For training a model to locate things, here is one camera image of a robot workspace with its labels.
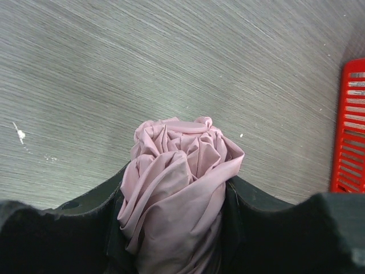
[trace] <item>fabric fold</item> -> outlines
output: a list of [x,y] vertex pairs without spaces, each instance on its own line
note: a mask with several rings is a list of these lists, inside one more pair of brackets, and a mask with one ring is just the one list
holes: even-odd
[[118,215],[139,274],[219,273],[225,182],[244,152],[209,117],[136,130]]

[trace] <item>pink cloth bundle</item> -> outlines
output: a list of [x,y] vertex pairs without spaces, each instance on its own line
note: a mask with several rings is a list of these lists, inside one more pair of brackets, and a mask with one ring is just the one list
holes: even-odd
[[244,152],[209,117],[146,121],[134,140],[118,221],[138,273],[219,273],[225,182]]

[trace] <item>pink fabric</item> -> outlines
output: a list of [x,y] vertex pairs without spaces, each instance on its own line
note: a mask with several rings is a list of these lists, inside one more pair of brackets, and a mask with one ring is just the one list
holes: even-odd
[[225,181],[244,152],[209,117],[147,121],[134,141],[118,220],[139,274],[219,273]]

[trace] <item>red basket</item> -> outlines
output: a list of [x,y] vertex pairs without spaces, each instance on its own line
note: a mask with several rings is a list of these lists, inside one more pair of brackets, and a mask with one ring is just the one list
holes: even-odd
[[365,59],[342,74],[331,192],[365,193]]

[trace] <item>white speck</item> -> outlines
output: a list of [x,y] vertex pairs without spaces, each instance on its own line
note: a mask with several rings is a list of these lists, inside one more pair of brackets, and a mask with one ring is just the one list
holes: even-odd
[[21,130],[18,129],[17,125],[13,122],[13,125],[17,131],[17,134],[18,134],[18,137],[19,137],[19,140],[21,141],[22,144],[24,144],[23,142],[23,139],[25,138],[25,133]]

